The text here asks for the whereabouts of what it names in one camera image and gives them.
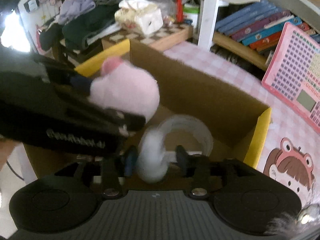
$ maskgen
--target pink and white tablecloth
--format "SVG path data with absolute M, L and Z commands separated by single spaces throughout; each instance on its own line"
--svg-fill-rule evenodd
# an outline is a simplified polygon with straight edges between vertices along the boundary
M 260 80 L 216 54 L 188 42 L 176 45 L 164 54 L 228 82 L 270 106 L 272 123 L 257 170 L 265 170 L 267 175 L 295 191 L 302 205 L 311 200 L 315 191 L 320 191 L 320 186 L 315 184 L 317 178 L 320 179 L 320 134 L 265 90 Z

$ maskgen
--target cartoon eye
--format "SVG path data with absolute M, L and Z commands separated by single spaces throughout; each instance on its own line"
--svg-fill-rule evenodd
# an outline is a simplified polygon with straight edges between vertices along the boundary
M 306 164 L 307 164 L 307 167 L 308 167 L 308 168 L 311 168 L 311 166 L 312 166 L 312 159 L 311 159 L 310 156 L 307 156 L 307 157 L 306 157 Z
M 283 138 L 281 141 L 281 149 L 287 153 L 291 152 L 293 146 L 292 142 L 288 138 Z

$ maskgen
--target row of books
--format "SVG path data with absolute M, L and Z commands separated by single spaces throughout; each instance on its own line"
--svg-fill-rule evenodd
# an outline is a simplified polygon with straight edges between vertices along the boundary
M 286 22 L 298 26 L 320 43 L 320 35 L 307 23 L 268 0 L 253 3 L 218 21 L 215 30 L 264 53 L 278 44 Z

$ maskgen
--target ribbed gray surface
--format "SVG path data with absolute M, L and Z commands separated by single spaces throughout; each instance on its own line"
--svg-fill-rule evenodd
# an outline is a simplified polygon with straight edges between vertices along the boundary
M 182 191 L 129 191 L 119 200 L 105 201 L 84 225 L 58 234 L 24 230 L 10 240 L 280 240 L 278 236 L 249 236 L 221 222 L 204 201 Z

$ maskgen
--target red bottle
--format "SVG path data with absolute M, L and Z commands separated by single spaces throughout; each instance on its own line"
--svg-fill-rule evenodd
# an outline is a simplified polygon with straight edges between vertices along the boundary
M 176 0 L 176 4 L 177 4 L 177 19 L 176 19 L 176 21 L 178 23 L 182 23 L 183 22 L 182 0 Z

